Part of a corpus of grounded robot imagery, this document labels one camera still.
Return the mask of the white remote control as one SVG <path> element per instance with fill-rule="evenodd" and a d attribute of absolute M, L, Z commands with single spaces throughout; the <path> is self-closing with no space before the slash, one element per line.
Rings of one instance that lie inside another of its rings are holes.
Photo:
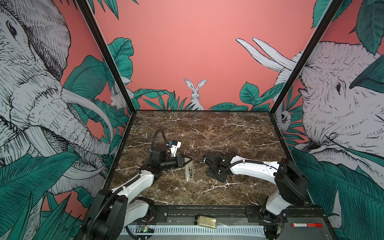
<path fill-rule="evenodd" d="M 190 166 L 188 169 L 187 168 L 184 168 L 185 169 L 185 180 L 186 182 L 188 183 L 191 183 L 194 181 L 194 162 L 193 162 L 193 166 Z"/>

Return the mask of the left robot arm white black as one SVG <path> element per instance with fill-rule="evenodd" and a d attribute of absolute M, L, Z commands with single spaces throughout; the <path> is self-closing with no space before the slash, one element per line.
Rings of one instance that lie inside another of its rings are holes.
<path fill-rule="evenodd" d="M 153 146 L 147 162 L 133 178 L 114 189 L 99 191 L 75 238 L 116 240 L 132 222 L 151 221 L 156 215 L 154 201 L 139 197 L 139 194 L 152 186 L 163 171 L 183 168 L 192 161 L 192 158 L 178 153 L 180 147 L 179 141 Z"/>

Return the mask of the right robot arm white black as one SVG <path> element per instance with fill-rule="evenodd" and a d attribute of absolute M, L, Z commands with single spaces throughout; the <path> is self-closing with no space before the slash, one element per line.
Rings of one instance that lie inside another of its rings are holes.
<path fill-rule="evenodd" d="M 309 179 L 290 159 L 263 162 L 235 154 L 207 152 L 204 155 L 204 163 L 209 166 L 207 175 L 222 183 L 225 183 L 230 175 L 244 175 L 275 184 L 278 189 L 263 204 L 261 215 L 279 216 L 289 206 L 301 207 L 309 202 Z"/>

